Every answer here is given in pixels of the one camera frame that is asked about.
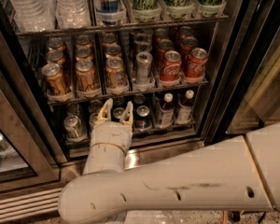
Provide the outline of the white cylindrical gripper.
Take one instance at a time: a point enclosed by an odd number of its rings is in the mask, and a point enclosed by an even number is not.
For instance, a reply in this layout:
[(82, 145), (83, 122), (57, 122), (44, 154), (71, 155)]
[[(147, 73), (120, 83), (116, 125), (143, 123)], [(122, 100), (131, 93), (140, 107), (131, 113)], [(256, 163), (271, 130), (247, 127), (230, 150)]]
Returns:
[(91, 147), (99, 144), (114, 145), (122, 150), (128, 150), (132, 144), (133, 127), (133, 103), (129, 101), (119, 122), (111, 120), (111, 109), (113, 107), (113, 99), (109, 98), (105, 101), (100, 109), (96, 124), (91, 132)]

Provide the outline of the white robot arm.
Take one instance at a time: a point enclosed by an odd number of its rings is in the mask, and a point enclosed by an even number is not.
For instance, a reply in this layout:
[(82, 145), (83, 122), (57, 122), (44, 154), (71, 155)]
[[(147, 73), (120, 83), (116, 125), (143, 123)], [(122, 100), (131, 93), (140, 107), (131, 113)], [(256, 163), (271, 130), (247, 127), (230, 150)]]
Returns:
[(280, 123), (166, 160), (127, 169), (133, 109), (101, 108), (80, 177), (62, 190), (69, 224), (112, 223), (134, 210), (280, 211)]

